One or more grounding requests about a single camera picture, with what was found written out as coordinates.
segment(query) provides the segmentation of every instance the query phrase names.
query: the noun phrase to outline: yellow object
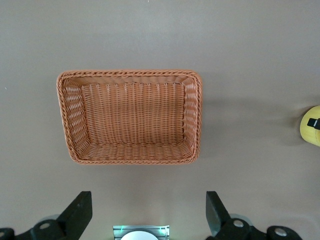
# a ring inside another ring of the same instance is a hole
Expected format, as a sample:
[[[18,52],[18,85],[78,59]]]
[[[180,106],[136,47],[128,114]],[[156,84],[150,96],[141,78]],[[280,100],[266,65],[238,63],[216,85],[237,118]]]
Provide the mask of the yellow object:
[[[300,134],[308,143],[320,147],[320,130],[308,126],[309,119],[320,119],[320,106],[311,108],[302,118],[300,123]]]

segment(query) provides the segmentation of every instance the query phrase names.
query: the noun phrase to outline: screw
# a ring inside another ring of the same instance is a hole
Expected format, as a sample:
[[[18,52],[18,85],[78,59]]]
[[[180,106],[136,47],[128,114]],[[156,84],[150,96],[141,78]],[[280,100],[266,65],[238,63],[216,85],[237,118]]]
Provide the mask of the screw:
[[[283,230],[282,228],[276,228],[275,230],[274,230],[274,232],[275,232],[275,234],[277,234],[278,236],[280,236],[280,237],[286,237],[288,234],[287,234],[287,232],[285,231],[285,230]]]
[[[235,225],[237,228],[243,228],[244,223],[240,220],[234,220],[233,225]]]
[[[46,223],[44,223],[44,224],[40,225],[40,227],[39,227],[39,228],[40,228],[41,230],[43,230],[43,229],[48,228],[49,226],[50,226],[50,223],[47,223],[47,222],[46,222]]]

